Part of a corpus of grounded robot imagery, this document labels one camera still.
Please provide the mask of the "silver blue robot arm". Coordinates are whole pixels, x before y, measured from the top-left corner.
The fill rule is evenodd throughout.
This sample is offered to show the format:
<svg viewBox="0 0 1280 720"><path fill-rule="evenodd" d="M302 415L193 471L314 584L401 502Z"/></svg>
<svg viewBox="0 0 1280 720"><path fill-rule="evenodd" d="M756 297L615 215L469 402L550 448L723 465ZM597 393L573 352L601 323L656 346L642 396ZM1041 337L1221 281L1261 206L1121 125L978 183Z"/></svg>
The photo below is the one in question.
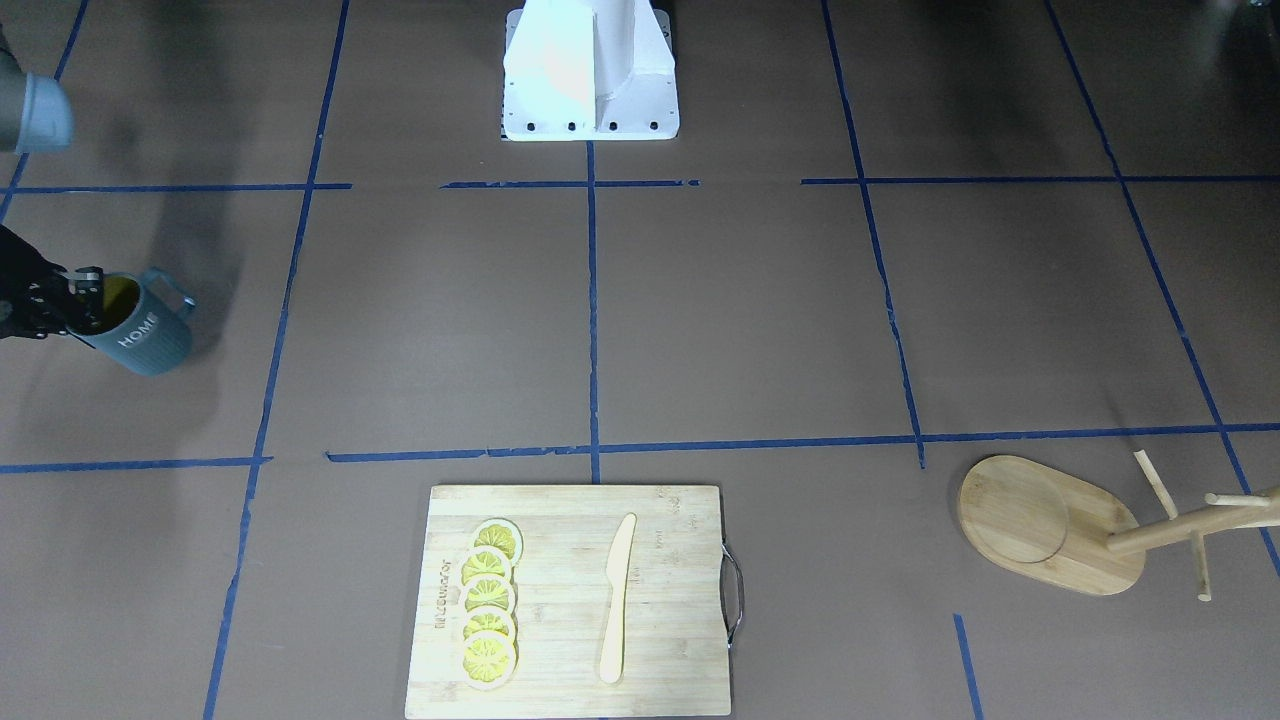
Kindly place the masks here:
<svg viewBox="0 0 1280 720"><path fill-rule="evenodd" d="M4 152L58 151L74 136L69 99L56 79L23 70L3 41L1 145ZM1 228L1 337L45 340L92 334L104 324L106 272L69 270Z"/></svg>

